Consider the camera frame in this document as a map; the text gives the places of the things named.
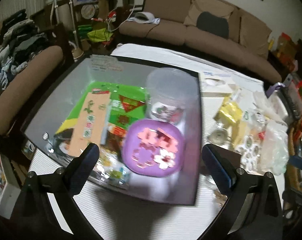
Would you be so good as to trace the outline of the purple plastic bowl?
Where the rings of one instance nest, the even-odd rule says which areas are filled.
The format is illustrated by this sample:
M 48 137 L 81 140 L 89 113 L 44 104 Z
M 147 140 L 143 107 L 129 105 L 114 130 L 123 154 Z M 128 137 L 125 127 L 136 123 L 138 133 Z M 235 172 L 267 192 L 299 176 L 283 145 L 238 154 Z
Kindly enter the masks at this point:
M 146 127 L 151 129 L 161 128 L 177 139 L 179 142 L 178 152 L 172 153 L 159 147 L 141 146 L 137 134 Z M 129 126 L 122 145 L 121 157 L 123 163 L 131 171 L 143 176 L 162 178 L 170 176 L 182 168 L 185 145 L 184 135 L 173 124 L 142 119 Z

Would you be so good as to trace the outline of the pink flower cookie cutter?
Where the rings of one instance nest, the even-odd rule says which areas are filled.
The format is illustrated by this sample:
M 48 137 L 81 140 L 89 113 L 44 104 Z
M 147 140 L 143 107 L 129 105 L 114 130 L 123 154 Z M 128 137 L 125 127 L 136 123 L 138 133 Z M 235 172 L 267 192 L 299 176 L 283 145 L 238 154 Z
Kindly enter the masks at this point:
M 168 152 L 177 153 L 178 152 L 178 140 L 173 136 L 166 133 L 163 129 L 151 129 L 144 128 L 142 132 L 137 134 L 140 139 L 141 146 L 147 146 L 151 148 L 161 148 Z

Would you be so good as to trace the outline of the clear plastic tub container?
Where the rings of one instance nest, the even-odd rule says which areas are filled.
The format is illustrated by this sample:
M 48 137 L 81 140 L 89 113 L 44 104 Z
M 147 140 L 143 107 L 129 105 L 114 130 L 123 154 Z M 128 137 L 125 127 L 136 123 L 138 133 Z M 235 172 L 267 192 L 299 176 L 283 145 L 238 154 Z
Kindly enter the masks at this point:
M 147 76 L 146 116 L 150 119 L 179 124 L 198 99 L 195 77 L 175 68 L 158 68 Z

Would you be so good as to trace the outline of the crumpled clear plastic bag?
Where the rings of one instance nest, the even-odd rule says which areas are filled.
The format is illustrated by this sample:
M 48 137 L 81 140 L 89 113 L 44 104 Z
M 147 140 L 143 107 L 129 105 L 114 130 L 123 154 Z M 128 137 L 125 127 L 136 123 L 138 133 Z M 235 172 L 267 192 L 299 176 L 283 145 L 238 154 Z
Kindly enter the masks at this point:
M 287 126 L 269 120 L 261 147 L 260 170 L 279 176 L 286 172 L 289 160 Z

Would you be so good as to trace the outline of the yellow tea box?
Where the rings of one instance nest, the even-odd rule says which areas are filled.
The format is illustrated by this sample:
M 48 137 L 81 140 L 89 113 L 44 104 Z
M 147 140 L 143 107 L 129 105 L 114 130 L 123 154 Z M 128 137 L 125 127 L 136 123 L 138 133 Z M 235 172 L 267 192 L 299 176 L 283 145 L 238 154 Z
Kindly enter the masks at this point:
M 238 103 L 227 96 L 223 99 L 223 102 L 217 111 L 214 120 L 222 123 L 224 126 L 235 126 L 242 118 L 242 110 Z

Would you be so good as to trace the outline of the clear lidded food container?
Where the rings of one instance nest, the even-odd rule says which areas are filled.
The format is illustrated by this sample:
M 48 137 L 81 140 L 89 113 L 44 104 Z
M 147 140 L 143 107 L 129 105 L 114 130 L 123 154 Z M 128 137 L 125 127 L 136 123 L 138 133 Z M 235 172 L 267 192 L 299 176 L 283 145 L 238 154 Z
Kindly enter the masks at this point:
M 293 85 L 275 83 L 265 92 L 271 106 L 280 118 L 290 126 L 302 117 L 302 100 Z

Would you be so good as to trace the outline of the green sushi seaweed package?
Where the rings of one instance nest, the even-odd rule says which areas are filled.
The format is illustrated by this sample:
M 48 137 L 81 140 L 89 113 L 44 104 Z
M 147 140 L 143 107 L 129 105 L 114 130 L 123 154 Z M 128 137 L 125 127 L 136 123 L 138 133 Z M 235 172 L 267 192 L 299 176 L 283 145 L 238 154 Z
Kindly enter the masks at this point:
M 145 116 L 145 99 L 143 87 L 92 82 L 47 145 L 48 152 L 70 162 L 94 143 L 99 159 L 92 176 L 99 184 L 127 189 L 131 172 L 121 149 L 128 127 Z

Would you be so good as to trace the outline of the white tissue box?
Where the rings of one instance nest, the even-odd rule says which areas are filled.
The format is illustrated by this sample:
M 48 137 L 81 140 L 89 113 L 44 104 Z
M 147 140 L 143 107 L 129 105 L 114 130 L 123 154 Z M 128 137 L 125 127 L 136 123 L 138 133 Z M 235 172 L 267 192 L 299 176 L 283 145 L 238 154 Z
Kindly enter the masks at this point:
M 238 89 L 251 92 L 263 90 L 263 82 L 257 79 L 224 71 L 199 73 L 202 97 L 225 97 Z

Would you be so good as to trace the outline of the large black storage box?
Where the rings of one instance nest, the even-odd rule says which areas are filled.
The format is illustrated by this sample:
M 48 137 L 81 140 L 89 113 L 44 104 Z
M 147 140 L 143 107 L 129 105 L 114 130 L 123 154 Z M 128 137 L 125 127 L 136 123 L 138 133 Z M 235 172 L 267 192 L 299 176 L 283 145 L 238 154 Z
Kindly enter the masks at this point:
M 24 133 L 63 166 L 97 144 L 89 179 L 98 185 L 152 202 L 194 205 L 201 126 L 197 72 L 89 55 L 55 83 Z

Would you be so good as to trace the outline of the white sticker label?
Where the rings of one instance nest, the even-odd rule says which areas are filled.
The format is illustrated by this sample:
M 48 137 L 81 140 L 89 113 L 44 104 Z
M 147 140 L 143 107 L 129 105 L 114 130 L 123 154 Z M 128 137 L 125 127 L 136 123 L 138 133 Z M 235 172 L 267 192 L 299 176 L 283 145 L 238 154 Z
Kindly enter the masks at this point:
M 91 68 L 101 72 L 122 72 L 123 66 L 117 58 L 106 55 L 91 55 Z

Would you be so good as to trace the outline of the black cushion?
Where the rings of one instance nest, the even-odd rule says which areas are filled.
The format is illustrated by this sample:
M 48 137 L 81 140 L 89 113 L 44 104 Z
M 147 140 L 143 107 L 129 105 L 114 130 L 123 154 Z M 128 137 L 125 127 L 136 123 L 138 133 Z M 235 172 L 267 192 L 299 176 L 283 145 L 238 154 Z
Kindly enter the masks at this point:
M 217 17 L 209 12 L 202 12 L 196 23 L 196 27 L 213 35 L 228 39 L 229 26 L 225 18 Z

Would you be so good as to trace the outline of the brown sofa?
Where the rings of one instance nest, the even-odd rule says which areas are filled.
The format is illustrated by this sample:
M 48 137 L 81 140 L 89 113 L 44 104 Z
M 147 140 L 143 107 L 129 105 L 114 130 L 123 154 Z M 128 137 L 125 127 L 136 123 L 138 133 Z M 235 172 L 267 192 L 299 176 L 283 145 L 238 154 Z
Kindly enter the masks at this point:
M 120 34 L 126 42 L 163 44 L 268 83 L 282 81 L 267 60 L 271 29 L 236 5 L 224 0 L 144 0 L 142 11 L 160 22 L 125 22 Z

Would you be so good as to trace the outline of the white device on sofa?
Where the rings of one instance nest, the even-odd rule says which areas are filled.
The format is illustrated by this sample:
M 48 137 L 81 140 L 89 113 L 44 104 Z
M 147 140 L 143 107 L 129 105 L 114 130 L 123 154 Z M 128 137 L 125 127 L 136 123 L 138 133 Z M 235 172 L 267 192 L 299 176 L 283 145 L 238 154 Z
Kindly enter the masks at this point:
M 156 18 L 151 12 L 137 12 L 134 17 L 130 17 L 128 22 L 135 22 L 138 24 L 159 24 L 160 18 Z

